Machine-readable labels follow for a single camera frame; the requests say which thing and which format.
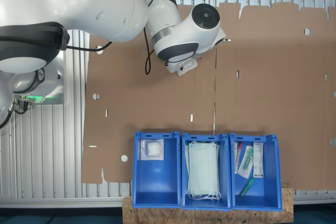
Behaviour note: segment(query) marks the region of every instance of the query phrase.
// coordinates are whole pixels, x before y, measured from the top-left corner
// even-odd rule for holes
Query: sterile package
[[[253,178],[264,177],[264,143],[253,144]]]
[[[141,160],[164,160],[164,140],[163,139],[142,139],[141,140]]]
[[[235,173],[238,173],[238,163],[239,163],[240,153],[242,152],[241,142],[239,143],[239,145],[237,142],[235,142],[234,147],[235,147]]]
[[[243,160],[241,161],[238,174],[244,178],[249,178],[253,167],[253,147],[251,145],[246,146]]]

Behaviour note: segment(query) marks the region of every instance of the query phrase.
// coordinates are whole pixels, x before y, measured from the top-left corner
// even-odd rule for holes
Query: aluminum profile table
[[[335,6],[336,0],[176,0],[178,4],[241,3],[269,6],[292,2],[301,7]],[[89,35],[71,31],[70,43],[88,47]],[[65,105],[31,105],[14,114],[0,133],[0,207],[61,208],[121,207],[130,184],[82,184],[82,139],[88,53],[67,50],[64,55]],[[296,188],[294,204],[336,202],[336,191]]]

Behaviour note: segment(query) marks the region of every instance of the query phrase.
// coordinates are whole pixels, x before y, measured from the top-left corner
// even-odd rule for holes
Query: green face mask
[[[219,200],[218,145],[192,142],[187,150],[190,198]]]

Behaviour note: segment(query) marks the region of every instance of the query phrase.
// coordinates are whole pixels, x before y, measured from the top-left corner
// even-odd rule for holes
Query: blue plastic bin
[[[231,185],[232,185],[232,207],[236,210],[256,211],[282,211],[281,176],[278,140],[275,135],[268,136],[243,136],[231,133],[230,155],[231,155]],[[242,149],[239,157],[240,166],[246,145],[253,146],[253,143],[264,143],[264,177],[255,178],[254,183],[246,195],[239,196],[241,190],[248,180],[235,174],[234,142],[241,142]],[[249,179],[253,177],[253,168]]]
[[[191,142],[217,142],[219,187],[222,195],[219,201],[210,199],[193,200],[188,195],[188,171],[185,161],[185,145]],[[182,135],[182,209],[184,210],[212,210],[231,211],[230,190],[230,165],[229,165],[229,138],[227,135]]]
[[[163,161],[140,160],[140,140],[164,139]],[[180,208],[180,134],[136,132],[134,137],[133,208]]]

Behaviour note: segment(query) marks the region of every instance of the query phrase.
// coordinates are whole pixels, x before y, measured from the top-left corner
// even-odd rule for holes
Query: flattened cardboard box
[[[185,18],[192,6],[178,8]],[[105,44],[90,37],[90,47]],[[146,58],[143,33],[130,42],[113,43],[100,55],[90,54],[82,183],[102,183],[102,169],[106,181],[128,183],[133,174],[135,131],[212,134],[216,51],[206,53],[195,71],[181,77],[170,74],[155,54],[147,76]],[[92,98],[95,93],[99,100]],[[123,155],[127,162],[121,160]]]
[[[182,18],[191,8],[179,6]],[[215,106],[216,134],[278,135],[281,176],[291,187],[336,189],[335,8],[329,22],[324,9],[291,3],[246,6],[240,18],[239,10],[220,5],[231,41],[181,77],[155,55],[145,75],[143,35],[90,54],[82,183],[102,183],[102,169],[108,182],[129,182],[135,131],[211,134]],[[91,48],[105,43],[90,39]]]

